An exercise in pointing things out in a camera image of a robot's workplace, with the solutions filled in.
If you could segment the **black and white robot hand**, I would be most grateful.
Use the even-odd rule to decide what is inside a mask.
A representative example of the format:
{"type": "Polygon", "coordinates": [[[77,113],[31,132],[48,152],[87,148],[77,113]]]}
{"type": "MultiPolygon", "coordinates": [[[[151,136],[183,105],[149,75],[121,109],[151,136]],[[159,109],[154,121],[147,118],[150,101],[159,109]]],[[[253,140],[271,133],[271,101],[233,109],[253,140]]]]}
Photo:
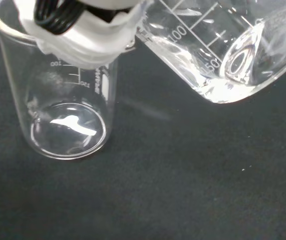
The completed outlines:
{"type": "Polygon", "coordinates": [[[110,64],[135,37],[151,0],[16,0],[42,53],[83,69],[110,64]]]}

